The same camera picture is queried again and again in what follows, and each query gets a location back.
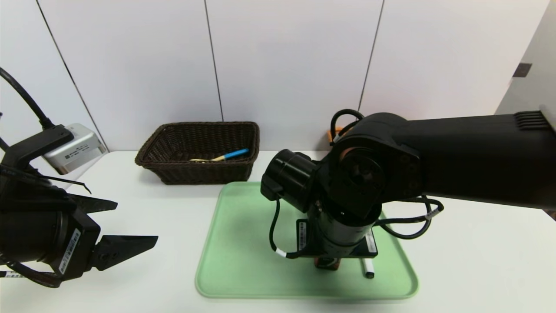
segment white marker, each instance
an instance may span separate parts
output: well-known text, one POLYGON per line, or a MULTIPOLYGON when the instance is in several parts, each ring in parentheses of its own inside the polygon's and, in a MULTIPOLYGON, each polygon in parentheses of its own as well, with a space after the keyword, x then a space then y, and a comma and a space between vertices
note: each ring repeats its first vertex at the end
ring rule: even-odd
POLYGON ((365 270, 365 277, 374 278, 375 277, 375 267, 373 266, 372 258, 361 259, 363 262, 363 269, 365 270))

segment sticker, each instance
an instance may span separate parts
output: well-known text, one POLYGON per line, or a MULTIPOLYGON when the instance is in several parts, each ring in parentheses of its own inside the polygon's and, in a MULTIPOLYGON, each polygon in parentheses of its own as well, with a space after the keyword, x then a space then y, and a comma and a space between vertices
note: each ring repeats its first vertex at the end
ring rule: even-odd
POLYGON ((375 236, 373 236, 373 232, 370 231, 365 235, 365 239, 367 239, 367 249, 370 253, 376 253, 376 243, 375 243, 375 236))
POLYGON ((64 257, 62 258, 62 262, 60 262, 60 267, 58 268, 60 270, 60 273, 64 274, 66 272, 66 268, 70 263, 73 250, 75 250, 75 247, 77 246, 77 242, 79 241, 80 236, 81 236, 81 232, 79 231, 79 229, 76 228, 73 231, 73 235, 71 236, 71 239, 69 240, 68 247, 66 248, 66 253, 64 253, 64 257))
POLYGON ((307 246, 307 223, 299 222, 299 250, 307 246))
POLYGON ((5 278, 24 278, 25 276, 21 275, 18 272, 14 272, 14 271, 7 271, 6 275, 4 276, 5 278))
POLYGON ((440 211, 438 209, 431 211, 430 213, 427 213, 425 215, 425 219, 432 219, 433 217, 435 217, 438 213, 440 213, 440 211))

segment cable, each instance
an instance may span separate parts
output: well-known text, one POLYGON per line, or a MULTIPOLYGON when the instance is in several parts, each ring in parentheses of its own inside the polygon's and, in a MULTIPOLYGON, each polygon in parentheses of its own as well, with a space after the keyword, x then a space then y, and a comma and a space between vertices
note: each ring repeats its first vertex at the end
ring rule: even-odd
POLYGON ((359 121, 360 121, 360 120, 353 121, 353 122, 347 124, 346 127, 342 128, 342 130, 340 130, 340 131, 338 132, 338 134, 336 135, 336 137, 334 137, 334 138, 332 139, 332 142, 330 143, 330 145, 334 145, 335 143, 337 143, 338 140, 340 140, 340 139, 342 138, 342 136, 344 136, 344 134, 347 133, 347 131, 349 131, 350 129, 352 129, 353 126, 355 126, 357 123, 359 123, 359 121))
POLYGON ((89 188, 87 188, 87 186, 85 185, 85 183, 82 182, 76 182, 75 180, 69 180, 69 179, 63 179, 63 178, 59 178, 59 177, 52 177, 52 176, 44 176, 44 175, 39 175, 39 178, 44 178, 44 179, 50 179, 50 180, 56 180, 58 182, 63 182, 63 183, 69 183, 69 184, 74 184, 74 185, 79 185, 79 186, 83 186, 83 188, 85 188, 86 191, 89 192, 89 194, 93 194, 91 192, 91 190, 89 188))
POLYGON ((22 170, 12 168, 4 164, 0 164, 0 175, 10 177, 12 179, 31 185, 43 187, 50 187, 52 185, 48 180, 46 180, 46 178, 37 177, 33 174, 26 173, 22 170))
POLYGON ((280 215, 280 200, 276 200, 276 213, 274 213, 274 218, 272 219, 272 223, 270 224, 270 233, 269 233, 269 241, 270 247, 274 252, 276 252, 279 256, 285 258, 298 258, 301 256, 303 249, 296 251, 296 252, 284 252, 279 249, 276 244, 274 243, 274 228, 276 227, 276 221, 278 221, 278 215, 280 215))
POLYGON ((362 120, 365 118, 365 115, 361 114, 360 112, 356 111, 356 110, 352 110, 352 109, 343 109, 340 110, 338 112, 336 112, 336 114, 334 114, 334 116, 332 117, 332 120, 330 121, 330 135, 332 137, 332 139, 334 139, 336 137, 336 121, 338 121, 338 118, 342 115, 353 115, 355 116, 358 120, 362 120))
POLYGON ((46 117, 46 115, 43 113, 41 108, 37 105, 37 103, 33 100, 33 98, 31 98, 31 96, 29 95, 29 93, 27 93, 27 91, 23 88, 23 86, 21 86, 19 82, 17 82, 17 80, 12 77, 12 75, 10 75, 1 67, 0 67, 0 76, 4 78, 8 82, 8 84, 10 84, 17 91, 17 93, 21 96, 21 98, 23 98, 25 102, 29 105, 31 110, 33 110, 35 115, 38 117, 38 120, 41 123, 43 130, 54 127, 54 124, 50 121, 49 118, 46 117))
POLYGON ((380 219, 373 225, 373 227, 380 226, 387 233, 399 239, 405 239, 405 240, 415 239, 422 236, 429 229, 432 218, 444 210, 444 206, 440 201, 435 199, 429 199, 425 195, 422 195, 421 198, 409 198, 400 201, 424 203, 426 206, 426 215, 418 216, 418 217, 409 217, 409 218, 380 219), (435 204, 437 208, 432 210, 430 207, 431 203, 435 204), (421 230, 411 235, 397 233, 393 231, 390 227, 386 226, 387 224, 408 224, 408 223, 420 223, 420 222, 425 222, 425 224, 423 225, 423 227, 421 227, 421 230))
POLYGON ((6 150, 8 150, 9 145, 2 139, 0 138, 0 149, 2 149, 4 152, 6 152, 6 150))
POLYGON ((2 251, 0 251, 0 260, 14 272, 21 274, 23 277, 36 282, 39 285, 50 288, 58 288, 62 283, 62 280, 58 278, 56 274, 35 271, 34 269, 29 268, 19 263, 18 261, 8 258, 2 251))

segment brown wicker basket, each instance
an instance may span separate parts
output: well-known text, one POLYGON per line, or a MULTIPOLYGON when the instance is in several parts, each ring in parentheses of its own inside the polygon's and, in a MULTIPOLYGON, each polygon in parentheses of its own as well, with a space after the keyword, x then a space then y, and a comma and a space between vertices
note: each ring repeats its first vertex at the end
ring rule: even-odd
POLYGON ((160 126, 145 142, 135 163, 153 171, 162 182, 227 184, 246 181, 259 154, 259 126, 253 122, 191 122, 160 126), (218 162, 213 159, 249 148, 249 153, 218 162))

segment power adapter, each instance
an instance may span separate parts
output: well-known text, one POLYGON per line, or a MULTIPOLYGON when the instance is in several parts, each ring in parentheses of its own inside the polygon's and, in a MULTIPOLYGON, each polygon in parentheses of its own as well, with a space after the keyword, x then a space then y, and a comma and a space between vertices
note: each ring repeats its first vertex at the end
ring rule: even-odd
POLYGON ((85 126, 74 123, 66 126, 73 134, 73 140, 54 149, 43 158, 58 172, 67 174, 90 160, 106 152, 106 148, 98 139, 94 131, 85 126))

